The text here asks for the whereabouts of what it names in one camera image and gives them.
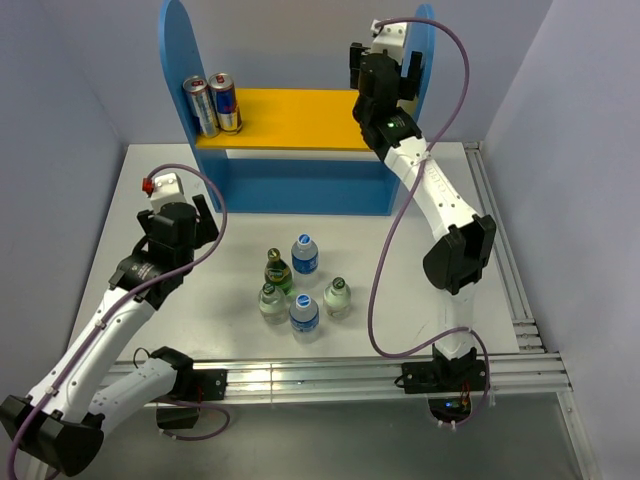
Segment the green Perrier bottle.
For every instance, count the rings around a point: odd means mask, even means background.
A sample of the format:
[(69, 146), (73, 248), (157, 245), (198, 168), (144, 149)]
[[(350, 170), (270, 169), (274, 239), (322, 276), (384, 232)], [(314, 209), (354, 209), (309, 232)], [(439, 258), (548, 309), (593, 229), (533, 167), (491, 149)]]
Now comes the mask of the green Perrier bottle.
[(264, 278), (266, 283), (279, 287), (285, 295), (292, 290), (293, 274), (277, 248), (270, 248), (267, 252)]

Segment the pocari sweat bottle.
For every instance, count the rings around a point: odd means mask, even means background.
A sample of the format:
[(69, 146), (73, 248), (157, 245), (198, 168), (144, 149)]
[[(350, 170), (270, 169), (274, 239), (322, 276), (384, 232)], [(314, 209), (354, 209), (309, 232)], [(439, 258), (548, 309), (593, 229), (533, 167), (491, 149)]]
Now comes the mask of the pocari sweat bottle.
[(296, 296), (289, 309), (294, 338), (300, 343), (312, 343), (319, 337), (319, 307), (308, 294)]
[(317, 282), (319, 250), (309, 234), (300, 234), (291, 247), (294, 282), (300, 291)]

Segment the clear Chang bottle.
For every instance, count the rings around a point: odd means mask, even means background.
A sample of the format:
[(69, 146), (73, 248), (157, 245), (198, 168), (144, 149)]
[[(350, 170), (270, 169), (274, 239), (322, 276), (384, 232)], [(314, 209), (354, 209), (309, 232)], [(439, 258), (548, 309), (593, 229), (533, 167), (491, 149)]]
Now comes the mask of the clear Chang bottle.
[(285, 323), (289, 318), (284, 292), (270, 283), (265, 283), (258, 295), (258, 307), (263, 319), (272, 325)]
[(325, 312), (335, 320), (349, 315), (351, 289), (343, 277), (335, 277), (325, 288), (323, 296)]

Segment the Pocari Sweat bottle front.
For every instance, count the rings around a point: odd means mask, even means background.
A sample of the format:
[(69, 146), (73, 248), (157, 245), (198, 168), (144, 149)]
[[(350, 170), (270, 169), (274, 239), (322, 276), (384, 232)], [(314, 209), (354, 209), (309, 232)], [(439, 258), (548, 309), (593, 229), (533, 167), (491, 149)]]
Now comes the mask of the Pocari Sweat bottle front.
[(312, 343), (319, 337), (319, 307), (308, 294), (296, 296), (289, 309), (294, 338), (300, 343)]

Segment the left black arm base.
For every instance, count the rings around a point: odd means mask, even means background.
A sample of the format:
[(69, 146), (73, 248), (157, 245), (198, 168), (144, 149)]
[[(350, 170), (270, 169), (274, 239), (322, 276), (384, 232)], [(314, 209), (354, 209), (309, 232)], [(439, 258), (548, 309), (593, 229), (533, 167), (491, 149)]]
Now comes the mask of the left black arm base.
[[(202, 404), (204, 401), (224, 399), (227, 386), (226, 369), (196, 369), (179, 377), (182, 385), (176, 392), (168, 394), (172, 401)], [(157, 407), (156, 425), (161, 430), (177, 432), (190, 430), (203, 416), (198, 407)]]

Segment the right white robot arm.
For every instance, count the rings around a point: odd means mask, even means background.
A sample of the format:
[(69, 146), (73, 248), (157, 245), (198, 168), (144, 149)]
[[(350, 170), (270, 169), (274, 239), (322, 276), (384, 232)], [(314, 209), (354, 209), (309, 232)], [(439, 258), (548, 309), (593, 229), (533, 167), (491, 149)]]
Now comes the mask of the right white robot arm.
[(472, 334), (476, 287), (487, 266), (496, 234), (490, 215), (479, 215), (459, 195), (433, 156), (413, 118), (399, 103), (418, 90), (422, 55), (411, 55), (409, 71), (387, 52), (360, 43), (349, 51), (353, 108), (365, 144), (409, 189), (432, 229), (434, 244), (424, 256), (424, 273), (438, 290), (441, 330), (433, 358), (420, 373), (403, 373), (405, 390), (468, 392), (484, 387), (486, 364), (477, 357)]

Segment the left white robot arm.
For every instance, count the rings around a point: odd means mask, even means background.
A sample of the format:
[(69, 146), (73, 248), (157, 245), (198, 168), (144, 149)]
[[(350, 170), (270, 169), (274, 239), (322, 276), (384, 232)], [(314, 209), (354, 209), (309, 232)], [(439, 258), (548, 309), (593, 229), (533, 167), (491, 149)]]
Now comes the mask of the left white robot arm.
[(194, 253), (218, 245), (217, 227), (203, 196), (143, 210), (143, 238), (123, 259), (94, 316), (50, 373), (24, 397), (1, 404), (12, 440), (7, 476), (15, 478), (23, 451), (57, 472), (75, 476), (96, 457), (107, 434), (146, 403), (184, 400), (194, 392), (190, 357), (169, 347), (106, 389), (99, 387), (124, 347), (199, 264)]

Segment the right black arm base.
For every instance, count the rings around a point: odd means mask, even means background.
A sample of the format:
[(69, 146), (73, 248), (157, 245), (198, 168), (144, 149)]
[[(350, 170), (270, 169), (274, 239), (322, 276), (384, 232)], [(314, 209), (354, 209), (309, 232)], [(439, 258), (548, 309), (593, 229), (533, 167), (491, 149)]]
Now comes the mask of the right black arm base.
[(429, 398), (429, 411), (438, 423), (454, 427), (472, 415), (472, 393), (481, 392), (481, 399), (487, 399), (489, 380), (486, 363), (473, 348), (453, 360), (435, 355), (429, 361), (405, 362), (394, 385), (409, 395), (446, 394), (442, 398)]

